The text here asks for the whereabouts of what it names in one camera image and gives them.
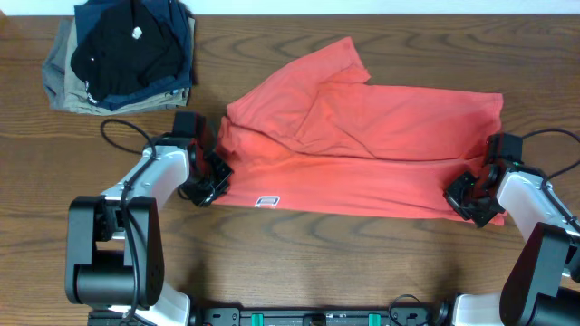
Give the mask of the coral red t-shirt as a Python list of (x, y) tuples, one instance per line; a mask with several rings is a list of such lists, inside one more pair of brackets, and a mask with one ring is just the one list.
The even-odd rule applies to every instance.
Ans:
[(290, 62), (227, 106), (223, 206), (454, 220), (444, 189), (501, 128), (499, 93), (370, 84), (353, 40)]

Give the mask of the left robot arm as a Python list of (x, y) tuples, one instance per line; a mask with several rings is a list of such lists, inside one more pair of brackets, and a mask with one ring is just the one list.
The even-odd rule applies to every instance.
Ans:
[(193, 138), (160, 137), (116, 185), (69, 207), (64, 289), (90, 325), (199, 325), (191, 298), (165, 280), (160, 210), (179, 191), (195, 206), (226, 193), (231, 168)]

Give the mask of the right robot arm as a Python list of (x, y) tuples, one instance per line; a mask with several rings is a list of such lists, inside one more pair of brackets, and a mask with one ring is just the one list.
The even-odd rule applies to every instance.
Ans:
[(501, 292), (461, 294), (432, 314), (433, 324), (578, 324), (579, 293), (561, 281), (579, 280), (579, 221), (543, 171), (501, 160), (479, 176), (465, 171), (447, 185), (444, 197), (478, 227), (509, 214), (526, 243)]

